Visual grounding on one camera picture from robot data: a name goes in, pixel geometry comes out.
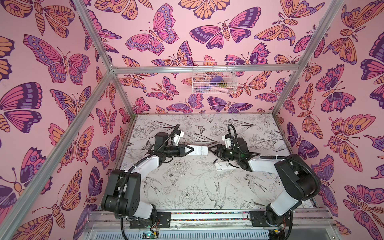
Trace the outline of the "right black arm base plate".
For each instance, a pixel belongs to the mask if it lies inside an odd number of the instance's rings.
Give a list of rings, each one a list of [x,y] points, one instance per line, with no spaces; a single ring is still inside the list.
[[[255,210],[249,212],[248,218],[251,221],[253,227],[273,228],[281,230],[287,227],[291,227],[293,224],[291,212],[285,213],[282,216],[278,216],[273,211]]]

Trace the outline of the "white remote control green sticker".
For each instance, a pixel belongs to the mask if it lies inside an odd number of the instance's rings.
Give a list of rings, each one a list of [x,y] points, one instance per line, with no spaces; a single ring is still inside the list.
[[[228,171],[228,170],[236,170],[236,167],[231,166],[228,162],[219,162],[215,163],[216,171]]]

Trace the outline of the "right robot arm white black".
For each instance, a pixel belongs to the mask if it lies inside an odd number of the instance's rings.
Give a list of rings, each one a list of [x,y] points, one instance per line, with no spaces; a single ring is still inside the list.
[[[284,187],[279,196],[265,208],[263,218],[269,226],[282,224],[285,217],[292,220],[293,210],[320,192],[319,177],[299,155],[264,156],[251,152],[246,141],[238,137],[232,124],[228,124],[227,129],[228,134],[223,136],[224,144],[209,147],[208,151],[225,162],[235,162],[235,168],[275,174]]]

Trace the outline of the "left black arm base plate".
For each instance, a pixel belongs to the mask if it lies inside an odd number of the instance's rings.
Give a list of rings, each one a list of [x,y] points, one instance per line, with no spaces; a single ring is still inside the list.
[[[137,218],[131,220],[130,229],[168,229],[171,225],[171,212],[157,212],[155,215],[152,214],[149,219]]]

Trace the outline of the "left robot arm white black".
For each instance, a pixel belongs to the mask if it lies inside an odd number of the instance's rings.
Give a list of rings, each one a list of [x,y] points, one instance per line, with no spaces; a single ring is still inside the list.
[[[141,201],[141,183],[163,163],[169,163],[175,157],[184,157],[194,151],[193,147],[178,143],[182,137],[179,127],[177,124],[170,134],[157,133],[155,144],[147,151],[147,155],[128,170],[112,171],[101,202],[103,211],[114,213],[118,220],[140,219],[149,222],[149,225],[154,224],[157,209],[155,205]]]

